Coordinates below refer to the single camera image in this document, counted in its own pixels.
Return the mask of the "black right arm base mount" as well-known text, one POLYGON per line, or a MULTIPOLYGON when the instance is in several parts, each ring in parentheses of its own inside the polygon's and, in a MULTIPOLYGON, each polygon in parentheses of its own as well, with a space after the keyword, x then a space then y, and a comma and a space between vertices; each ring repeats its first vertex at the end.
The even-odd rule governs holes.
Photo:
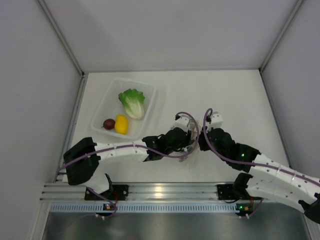
POLYGON ((218 184, 217 194, 219 200, 250 200, 247 192, 248 182, 253 176, 247 173, 240 173, 233 183, 218 184))

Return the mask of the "fake green lettuce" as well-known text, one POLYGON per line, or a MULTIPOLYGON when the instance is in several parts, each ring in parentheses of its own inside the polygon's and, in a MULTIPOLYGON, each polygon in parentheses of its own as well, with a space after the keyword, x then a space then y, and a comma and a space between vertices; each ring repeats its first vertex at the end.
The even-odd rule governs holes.
POLYGON ((145 96, 143 92, 137 89, 129 88, 124 92, 118 94, 118 99, 122 103, 126 114, 135 120, 140 120, 145 115, 144 101, 145 96))

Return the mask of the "clear dotted zip bag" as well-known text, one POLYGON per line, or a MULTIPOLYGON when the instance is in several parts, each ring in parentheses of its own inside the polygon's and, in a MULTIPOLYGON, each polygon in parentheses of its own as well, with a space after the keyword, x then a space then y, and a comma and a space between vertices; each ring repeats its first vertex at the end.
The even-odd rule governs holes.
POLYGON ((194 165, 194 163, 198 157, 198 154, 200 152, 199 144, 196 144, 195 141, 197 138, 196 125, 199 127, 199 129, 201 129, 201 125, 199 124, 198 120, 196 120, 195 122, 196 123, 194 123, 192 120, 190 121, 192 143, 190 146, 188 146, 186 148, 187 153, 190 153, 190 155, 179 159, 179 163, 184 164, 184 166, 186 166, 188 168, 191 168, 194 165))

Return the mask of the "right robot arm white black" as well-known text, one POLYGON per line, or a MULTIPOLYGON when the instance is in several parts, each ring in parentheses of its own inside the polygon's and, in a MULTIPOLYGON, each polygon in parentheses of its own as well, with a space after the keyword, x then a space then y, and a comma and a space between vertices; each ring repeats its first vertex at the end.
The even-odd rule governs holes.
POLYGON ((201 151, 211 151, 231 168, 240 171, 234 182, 235 196, 273 200, 320 222, 320 180, 266 157, 259 150, 235 142, 221 128, 204 126, 199 135, 201 151))

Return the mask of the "fake yellow lemon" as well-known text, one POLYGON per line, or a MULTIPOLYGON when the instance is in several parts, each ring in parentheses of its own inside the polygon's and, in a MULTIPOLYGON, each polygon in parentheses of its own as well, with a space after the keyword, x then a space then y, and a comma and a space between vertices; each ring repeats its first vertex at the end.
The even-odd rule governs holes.
POLYGON ((118 114, 115 119, 114 129, 118 134, 125 135, 128 132, 128 120, 122 115, 118 114))

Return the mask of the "fake red apple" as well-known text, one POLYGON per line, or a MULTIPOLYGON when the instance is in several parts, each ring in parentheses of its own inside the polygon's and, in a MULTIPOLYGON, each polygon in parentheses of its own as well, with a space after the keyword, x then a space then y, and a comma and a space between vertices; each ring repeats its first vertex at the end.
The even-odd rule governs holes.
POLYGON ((115 128, 115 124, 116 124, 116 121, 112 118, 109 118, 109 119, 106 119, 103 124, 102 124, 102 127, 101 128, 104 128, 106 130, 112 130, 115 128))

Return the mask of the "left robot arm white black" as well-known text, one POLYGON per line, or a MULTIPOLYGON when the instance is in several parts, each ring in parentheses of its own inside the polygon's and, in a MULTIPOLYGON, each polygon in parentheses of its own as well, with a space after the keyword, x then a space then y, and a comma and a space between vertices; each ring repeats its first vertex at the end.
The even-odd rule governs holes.
POLYGON ((85 137, 63 154, 63 170, 70 186, 84 185, 102 200, 113 194, 107 166, 111 163, 158 161, 172 158, 173 153, 188 156, 195 141, 190 130, 175 127, 166 134, 146 136, 126 143, 97 143, 85 137))

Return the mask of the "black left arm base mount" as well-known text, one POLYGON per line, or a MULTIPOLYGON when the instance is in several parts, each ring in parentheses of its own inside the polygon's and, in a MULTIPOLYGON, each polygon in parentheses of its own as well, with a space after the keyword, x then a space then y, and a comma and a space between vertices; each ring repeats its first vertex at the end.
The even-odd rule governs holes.
POLYGON ((86 201, 125 201, 129 195, 128 184, 113 184, 109 175, 103 173, 93 176, 89 186, 86 187, 84 199, 86 201))

